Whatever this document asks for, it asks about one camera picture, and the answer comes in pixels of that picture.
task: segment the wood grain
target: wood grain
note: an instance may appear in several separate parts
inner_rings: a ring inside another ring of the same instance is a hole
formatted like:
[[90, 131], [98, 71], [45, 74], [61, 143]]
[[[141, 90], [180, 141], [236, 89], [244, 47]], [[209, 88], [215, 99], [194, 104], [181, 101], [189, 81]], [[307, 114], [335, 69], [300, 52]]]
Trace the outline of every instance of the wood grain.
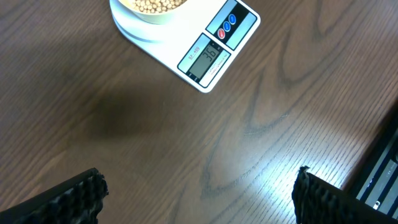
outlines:
[[293, 223], [297, 169], [342, 187], [398, 96], [398, 3], [247, 0], [262, 18], [201, 94], [107, 1], [0, 8], [0, 210], [91, 167], [100, 223]]

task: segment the bowl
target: bowl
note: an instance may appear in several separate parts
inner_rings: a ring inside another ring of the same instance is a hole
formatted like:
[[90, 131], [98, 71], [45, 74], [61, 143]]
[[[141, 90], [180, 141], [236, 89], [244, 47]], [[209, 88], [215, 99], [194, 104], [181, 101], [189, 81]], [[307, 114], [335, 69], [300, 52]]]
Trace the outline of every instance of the bowl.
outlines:
[[166, 24], [174, 19], [182, 19], [185, 15], [188, 14], [189, 10], [187, 9], [192, 5], [193, 1], [201, 1], [201, 0], [187, 0], [179, 7], [176, 7], [175, 9], [169, 10], [167, 12], [145, 13], [135, 10], [132, 7], [131, 1], [119, 0], [121, 4], [130, 9], [137, 17], [139, 17], [143, 21], [149, 22], [151, 24], [160, 24], [160, 25]]

